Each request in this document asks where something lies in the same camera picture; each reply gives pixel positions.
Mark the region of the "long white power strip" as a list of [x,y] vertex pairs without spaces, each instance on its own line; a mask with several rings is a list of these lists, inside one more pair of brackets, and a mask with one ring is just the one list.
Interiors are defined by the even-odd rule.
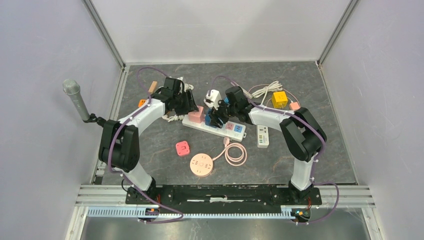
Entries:
[[241,142],[246,137],[246,126],[240,123],[228,121],[222,127],[207,125],[203,114],[195,116],[187,114],[182,120],[186,127],[213,134],[219,137],[227,137],[230,140]]

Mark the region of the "blue cube adapter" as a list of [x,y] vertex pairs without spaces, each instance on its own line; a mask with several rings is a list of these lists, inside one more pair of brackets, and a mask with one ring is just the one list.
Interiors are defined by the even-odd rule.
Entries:
[[218,116],[215,113],[209,111],[204,118],[205,125],[210,126],[212,128],[219,128]]

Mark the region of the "pink white plug adapter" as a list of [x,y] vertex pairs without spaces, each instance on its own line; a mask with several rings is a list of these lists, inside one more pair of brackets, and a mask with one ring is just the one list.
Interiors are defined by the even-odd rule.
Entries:
[[197,105],[197,111],[192,111],[188,113],[188,120],[193,123],[201,124],[205,118],[203,110],[203,106]]

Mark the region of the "yellow cube adapter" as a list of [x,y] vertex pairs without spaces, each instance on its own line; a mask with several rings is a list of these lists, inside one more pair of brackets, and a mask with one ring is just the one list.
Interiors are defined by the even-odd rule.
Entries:
[[285,91],[276,91],[272,94],[271,102],[274,108],[282,109],[288,104],[289,99]]

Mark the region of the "pink folding extension socket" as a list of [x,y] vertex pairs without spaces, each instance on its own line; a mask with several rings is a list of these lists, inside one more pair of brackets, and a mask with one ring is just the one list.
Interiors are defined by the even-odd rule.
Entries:
[[178,156],[187,156],[190,153],[190,146],[187,141],[180,141],[175,144],[176,153]]

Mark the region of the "round pink socket base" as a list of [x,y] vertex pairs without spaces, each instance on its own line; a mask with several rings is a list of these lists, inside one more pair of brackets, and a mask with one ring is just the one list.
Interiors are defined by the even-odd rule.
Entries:
[[189,167],[195,176],[204,178],[213,171],[214,161],[209,155],[198,153],[191,158]]

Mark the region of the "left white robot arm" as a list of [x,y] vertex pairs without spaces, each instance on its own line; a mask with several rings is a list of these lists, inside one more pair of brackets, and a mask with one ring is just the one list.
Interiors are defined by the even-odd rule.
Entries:
[[155,180],[140,163],[140,135],[154,121],[168,112],[178,116],[198,111],[193,91],[182,80],[166,77],[164,85],[153,92],[146,102],[120,120],[106,120],[102,125],[98,159],[111,173],[122,174],[145,204],[157,198]]

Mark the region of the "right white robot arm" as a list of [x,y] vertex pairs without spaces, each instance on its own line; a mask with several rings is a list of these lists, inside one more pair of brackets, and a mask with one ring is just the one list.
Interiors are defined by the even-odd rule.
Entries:
[[220,92],[211,89],[204,98],[210,108],[210,124],[222,128],[230,118],[237,118],[249,125],[265,126],[281,131],[289,152],[294,157],[293,174],[289,181],[289,199],[302,204],[309,198],[308,189],[313,184],[314,162],[326,146],[326,134],[310,111],[277,110],[253,102],[246,97],[240,86],[225,91],[226,99]]

